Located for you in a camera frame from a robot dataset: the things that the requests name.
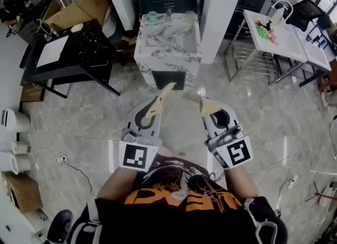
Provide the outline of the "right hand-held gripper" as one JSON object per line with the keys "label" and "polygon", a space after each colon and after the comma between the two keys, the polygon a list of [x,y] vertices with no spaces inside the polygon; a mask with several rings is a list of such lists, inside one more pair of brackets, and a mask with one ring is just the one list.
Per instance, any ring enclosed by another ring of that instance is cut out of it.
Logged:
{"label": "right hand-held gripper", "polygon": [[244,135],[243,126],[232,108],[222,105],[219,110],[216,103],[194,91],[186,91],[181,97],[201,103],[201,116],[207,131],[205,145],[223,169],[233,169],[253,159],[250,138]]}

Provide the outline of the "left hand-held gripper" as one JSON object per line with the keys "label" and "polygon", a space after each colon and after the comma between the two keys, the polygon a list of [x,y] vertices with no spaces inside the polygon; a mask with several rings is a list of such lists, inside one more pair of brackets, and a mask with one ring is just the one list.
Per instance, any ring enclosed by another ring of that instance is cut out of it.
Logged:
{"label": "left hand-held gripper", "polygon": [[174,87],[175,82],[167,84],[159,96],[145,99],[129,111],[118,142],[119,167],[142,172],[149,170],[162,145],[159,138],[161,105]]}

